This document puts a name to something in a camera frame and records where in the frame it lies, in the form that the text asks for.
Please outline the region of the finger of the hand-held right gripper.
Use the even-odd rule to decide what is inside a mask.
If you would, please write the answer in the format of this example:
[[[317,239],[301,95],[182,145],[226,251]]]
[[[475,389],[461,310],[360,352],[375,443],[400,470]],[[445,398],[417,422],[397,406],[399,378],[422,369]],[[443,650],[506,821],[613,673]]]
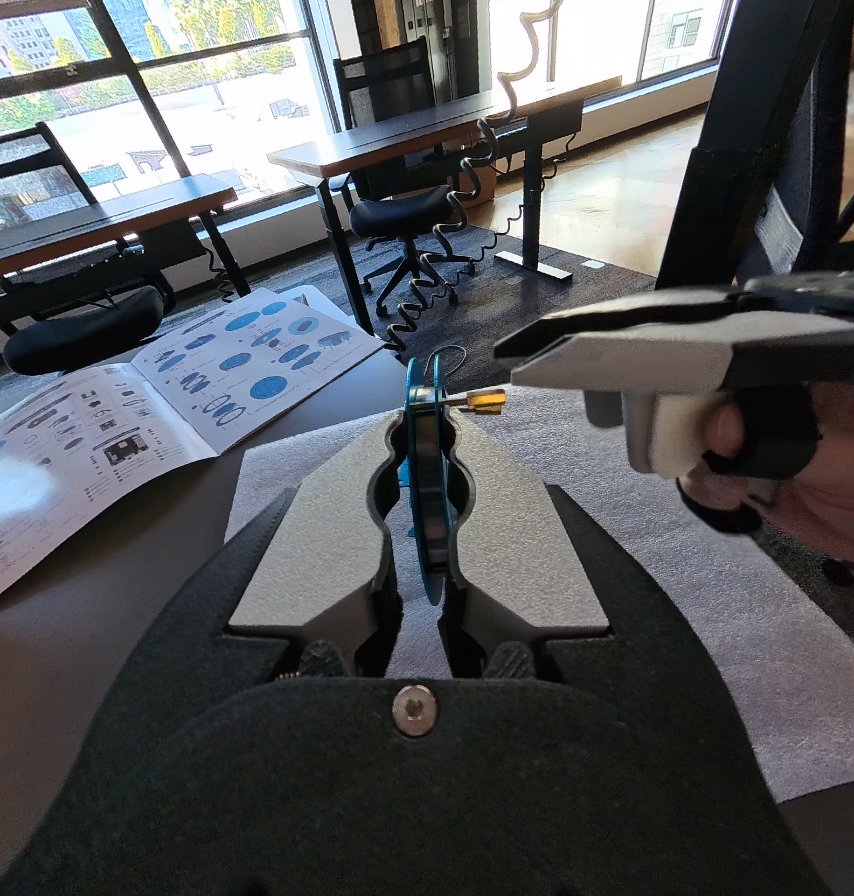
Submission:
[[[535,357],[577,333],[719,319],[734,313],[740,293],[739,287],[668,288],[555,311],[497,341],[493,355],[496,360],[514,362]]]
[[[590,331],[515,367],[512,385],[585,392],[707,394],[848,378],[854,322],[754,311],[694,323]]]

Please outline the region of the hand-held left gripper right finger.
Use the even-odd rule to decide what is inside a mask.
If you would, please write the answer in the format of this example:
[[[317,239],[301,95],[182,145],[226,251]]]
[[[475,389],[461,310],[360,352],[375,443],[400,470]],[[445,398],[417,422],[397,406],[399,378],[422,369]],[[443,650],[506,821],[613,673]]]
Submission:
[[[503,643],[604,636],[609,620],[542,477],[460,411],[443,449],[455,510],[439,629],[454,677]]]

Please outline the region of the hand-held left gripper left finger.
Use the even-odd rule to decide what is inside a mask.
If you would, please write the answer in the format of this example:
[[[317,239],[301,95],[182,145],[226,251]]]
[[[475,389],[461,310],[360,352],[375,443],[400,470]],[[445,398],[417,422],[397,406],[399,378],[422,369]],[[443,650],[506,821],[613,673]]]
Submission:
[[[383,677],[403,617],[386,517],[399,500],[405,416],[396,411],[307,476],[230,619],[232,632],[329,641]]]

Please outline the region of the blue round metal base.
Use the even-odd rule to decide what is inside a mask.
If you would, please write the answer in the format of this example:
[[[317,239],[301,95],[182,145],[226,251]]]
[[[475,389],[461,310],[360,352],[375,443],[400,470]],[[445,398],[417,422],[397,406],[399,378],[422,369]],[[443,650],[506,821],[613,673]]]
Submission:
[[[445,423],[447,398],[439,353],[422,368],[418,360],[407,372],[405,419],[407,467],[412,528],[421,578],[429,601],[437,605],[444,597],[444,611],[460,618],[465,591],[453,578],[449,545],[456,512],[447,494],[447,444],[450,430]]]

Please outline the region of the dark grey desk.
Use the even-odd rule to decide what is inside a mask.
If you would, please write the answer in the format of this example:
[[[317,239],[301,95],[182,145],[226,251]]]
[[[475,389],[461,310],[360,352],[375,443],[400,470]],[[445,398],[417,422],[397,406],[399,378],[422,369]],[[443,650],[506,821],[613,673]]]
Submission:
[[[247,443],[119,499],[0,595],[0,893],[854,893],[854,646],[753,542],[635,473],[621,429],[593,427],[574,392],[514,386],[476,423],[679,606],[784,827],[249,830],[183,787],[170,760],[196,756],[187,732],[298,666],[301,645],[228,622],[293,487],[404,398],[402,366],[369,358]],[[428,682],[452,673],[438,622],[402,604],[386,673],[365,678],[403,681],[390,718],[414,738],[438,719]]]

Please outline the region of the person's right hand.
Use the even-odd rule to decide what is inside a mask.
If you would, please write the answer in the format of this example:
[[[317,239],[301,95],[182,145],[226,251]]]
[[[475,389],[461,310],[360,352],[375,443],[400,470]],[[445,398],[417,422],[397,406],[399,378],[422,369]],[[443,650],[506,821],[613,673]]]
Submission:
[[[786,535],[854,563],[854,385],[813,384],[809,390],[822,439],[812,461],[782,483],[768,505],[748,496],[748,479],[715,474],[705,462],[679,484],[703,506],[752,507]]]

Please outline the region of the white foam sheet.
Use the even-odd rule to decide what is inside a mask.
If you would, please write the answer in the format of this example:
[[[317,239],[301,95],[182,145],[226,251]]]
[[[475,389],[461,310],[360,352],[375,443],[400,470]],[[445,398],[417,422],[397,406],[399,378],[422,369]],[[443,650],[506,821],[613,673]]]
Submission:
[[[539,486],[611,623],[551,640],[549,678],[430,680],[430,733],[390,718],[403,681],[307,677],[237,693],[169,761],[183,787],[252,830],[296,818],[476,827],[784,827],[743,716],[690,622],[560,489]]]

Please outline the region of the black saddle stool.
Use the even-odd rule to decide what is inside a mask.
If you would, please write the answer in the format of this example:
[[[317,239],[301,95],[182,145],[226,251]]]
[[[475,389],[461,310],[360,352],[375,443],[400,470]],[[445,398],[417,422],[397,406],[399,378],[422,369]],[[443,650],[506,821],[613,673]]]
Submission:
[[[425,274],[415,240],[427,235],[434,227],[451,222],[452,232],[467,226],[463,209],[456,210],[448,197],[453,190],[448,185],[435,187],[426,193],[381,201],[363,200],[351,210],[351,227],[354,234],[367,240],[366,250],[378,244],[398,241],[403,255],[390,263],[364,275],[362,289],[369,293],[371,279],[393,272],[391,279],[376,299],[376,316],[387,317],[386,301],[392,291],[407,275]]]
[[[145,287],[116,308],[36,322],[12,335],[3,349],[19,375],[72,372],[140,345],[164,317],[164,297]]]

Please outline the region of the open instruction booklet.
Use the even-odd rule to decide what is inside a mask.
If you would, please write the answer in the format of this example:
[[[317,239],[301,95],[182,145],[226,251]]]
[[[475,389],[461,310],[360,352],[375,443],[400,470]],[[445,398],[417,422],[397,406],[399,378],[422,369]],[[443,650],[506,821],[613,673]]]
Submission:
[[[218,457],[377,353],[313,287],[259,288],[0,414],[0,595],[101,511]]]

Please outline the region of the wide glass window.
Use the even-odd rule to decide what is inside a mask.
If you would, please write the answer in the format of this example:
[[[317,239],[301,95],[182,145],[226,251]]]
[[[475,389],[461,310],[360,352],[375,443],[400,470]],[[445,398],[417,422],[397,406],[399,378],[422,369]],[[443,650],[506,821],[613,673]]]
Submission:
[[[536,65],[514,83],[524,104],[553,87],[617,80],[625,92],[667,83],[718,60],[731,1],[564,1],[534,24]]]

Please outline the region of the black mesh-back chair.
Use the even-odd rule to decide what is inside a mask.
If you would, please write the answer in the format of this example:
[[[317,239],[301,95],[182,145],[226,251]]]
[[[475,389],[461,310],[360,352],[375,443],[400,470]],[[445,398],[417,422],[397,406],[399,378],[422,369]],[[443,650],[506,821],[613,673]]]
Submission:
[[[353,59],[336,59],[333,69],[346,130],[436,106],[425,37]]]

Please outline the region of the black-framed grid window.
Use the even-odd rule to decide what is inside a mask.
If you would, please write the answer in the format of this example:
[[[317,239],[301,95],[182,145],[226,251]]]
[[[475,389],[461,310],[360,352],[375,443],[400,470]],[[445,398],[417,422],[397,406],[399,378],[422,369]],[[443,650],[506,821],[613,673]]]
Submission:
[[[339,127],[325,2],[0,2],[0,134],[46,123],[98,199],[187,175],[271,209],[269,161]]]

